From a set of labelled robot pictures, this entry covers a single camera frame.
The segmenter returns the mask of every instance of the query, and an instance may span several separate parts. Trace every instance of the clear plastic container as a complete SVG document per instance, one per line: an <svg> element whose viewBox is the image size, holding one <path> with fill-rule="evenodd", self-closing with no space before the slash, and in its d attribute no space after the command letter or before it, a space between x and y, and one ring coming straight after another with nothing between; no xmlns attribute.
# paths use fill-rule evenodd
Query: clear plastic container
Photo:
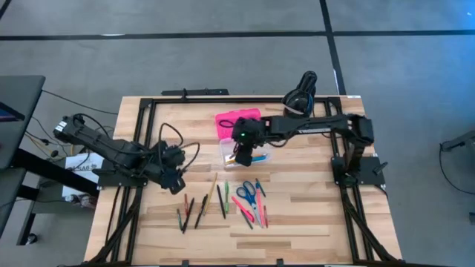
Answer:
<svg viewBox="0 0 475 267"><path fill-rule="evenodd" d="M221 158L223 159L224 168L235 168L242 166L234 161L234 149L236 142L231 138L220 140ZM252 165L266 162L270 159L270 145L265 144L262 147L257 147L252 151Z"/></svg>

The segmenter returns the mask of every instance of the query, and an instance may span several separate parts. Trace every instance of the scissors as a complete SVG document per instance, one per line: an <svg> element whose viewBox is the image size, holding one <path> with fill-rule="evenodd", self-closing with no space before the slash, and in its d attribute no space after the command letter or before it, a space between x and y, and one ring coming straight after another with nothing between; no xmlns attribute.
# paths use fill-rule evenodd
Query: scissors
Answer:
<svg viewBox="0 0 475 267"><path fill-rule="evenodd" d="M261 216L259 216L258 204L255 202L255 187L251 182L245 181L243 186L237 188L236 194L239 197L244 198L251 205L256 220L259 222L259 226L262 227Z"/></svg>

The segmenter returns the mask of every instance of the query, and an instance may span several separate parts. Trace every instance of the black aluminum frame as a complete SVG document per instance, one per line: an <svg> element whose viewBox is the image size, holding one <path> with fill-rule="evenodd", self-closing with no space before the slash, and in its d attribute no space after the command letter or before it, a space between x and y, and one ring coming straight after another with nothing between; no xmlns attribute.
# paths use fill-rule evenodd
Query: black aluminum frame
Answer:
<svg viewBox="0 0 475 267"><path fill-rule="evenodd" d="M157 105L158 104L177 104L177 103L279 103L281 102L281 97L232 97L232 96L220 96L220 97L192 97L192 98L179 98L179 97L174 97L174 98L159 98L159 99L150 99L150 98L144 98L140 100L140 106L139 106L139 113L137 114L137 123L135 125L135 132L134 132L134 141L139 142L140 139L140 134L141 134L141 129L142 129L142 124L143 124L143 117L145 114L145 109L149 108L150 111L148 113L148 121L147 121L147 128L145 130L145 140L144 140L144 145L145 146L150 146L151 142L151 135L154 127L154 117L156 114L157 110ZM341 100L339 96L329 96L329 97L315 97L315 104L316 103L321 103L325 107L325 114L327 116L332 116L332 108L331 106L333 105L336 109L337 114L343 114L343 110L341 108ZM338 143L336 139L335 133L330 133L330 141L332 144L332 151L333 151L333 156L340 156L339 148L338 148ZM349 145L347 140L343 139L344 143L344 151L348 151ZM347 194L347 189L344 186L339 186L340 188L340 193L341 193L341 201L343 204L344 208L344 195ZM143 188L139 187L136 190L136 194L138 194L139 198L141 198L143 192ZM123 220L123 217L125 216L125 213L127 212L127 202L128 198L130 195L130 187L126 187L124 190L124 193L122 194L122 205L120 206L119 210L119 222ZM363 202L361 200L361 193L359 191L359 186L355 185L353 187L353 197L355 200L356 204L356 210L358 213L358 216L361 218L361 220L365 223L366 218L364 215L364 209L363 209ZM139 211L134 215L133 219L131 220L131 227L129 231L129 236L128 236L128 244L127 244L127 250L125 252L125 261L128 263L132 262L132 257L134 253L134 241L135 241L135 235L137 233L137 222L138 222L138 216L139 216ZM351 215L345 211L344 209L344 218L345 218L345 223L347 226L347 234L348 234L348 240L350 243L350 250L352 254L352 260L353 263L358 263L360 262L359 259L359 252L358 252L358 246L356 244L356 236L355 236L355 231L353 227L353 221ZM369 261L374 261L374 256L373 256L373 250L371 249L370 243L368 242L367 238L363 235L363 241L364 241L364 250L366 253L366 259ZM118 261L118 254L119 254L119 244L120 240L116 243L111 262L116 262Z"/></svg>

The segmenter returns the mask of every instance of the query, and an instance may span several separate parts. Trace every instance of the wooden table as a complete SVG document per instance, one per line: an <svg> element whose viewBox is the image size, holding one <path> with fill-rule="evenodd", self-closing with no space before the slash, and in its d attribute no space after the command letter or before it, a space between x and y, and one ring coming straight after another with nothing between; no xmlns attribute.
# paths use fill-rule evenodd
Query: wooden table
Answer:
<svg viewBox="0 0 475 267"><path fill-rule="evenodd" d="M122 99L115 139L132 140L139 102L138 96ZM359 97L342 96L341 103L344 113L364 114ZM171 195L152 182L145 187L133 264L181 264L182 260L190 260L190 264L212 265L275 264L278 258L283 258L286 264L351 263L340 191L333 183L330 167L333 155L330 140L319 134L296 136L284 148L273 149L268 163L225 171L214 115L241 108L260 108L262 116L271 116L282 114L283 105L216 103L157 106L151 144L157 141L160 124L168 122L181 132L185 143L199 141L201 150L184 175L186 187L179 194ZM323 105L315 105L315 115L324 116ZM141 142L147 118L145 112ZM164 131L163 138L167 142L178 141L168 129ZM195 149L186 149L188 159ZM365 151L366 154L373 152L373 147ZM193 228L201 200L208 193L216 173L217 183L222 189L224 181L229 181L231 196L235 195L236 187L243 181L255 178L261 181L267 195L263 202L267 206L269 228L256 226L251 230L231 200L229 214L224 220L217 192L213 193L208 213L201 218L200 226L196 230ZM374 186L361 186L360 189L368 226L381 244L394 257L400 258L386 196ZM85 260L95 256L104 244L115 191L115 188L106 188L99 195ZM185 218L184 193L188 194L189 201L192 197L195 200L186 234L179 230L176 213L179 208L182 218ZM112 229L117 222L117 214L118 211ZM358 227L355 228L360 257L364 258L361 234ZM119 259L125 258L127 237L128 229L122 237Z"/></svg>

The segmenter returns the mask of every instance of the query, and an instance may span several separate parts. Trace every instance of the green marker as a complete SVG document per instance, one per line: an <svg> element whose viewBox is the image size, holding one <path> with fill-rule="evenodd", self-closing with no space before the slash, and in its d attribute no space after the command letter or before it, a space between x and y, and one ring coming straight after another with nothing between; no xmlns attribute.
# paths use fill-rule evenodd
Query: green marker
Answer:
<svg viewBox="0 0 475 267"><path fill-rule="evenodd" d="M229 203L228 203L228 196L229 196L229 185L228 180L224 183L224 190L226 192L226 202L224 203L224 211L228 213L229 211Z"/></svg>

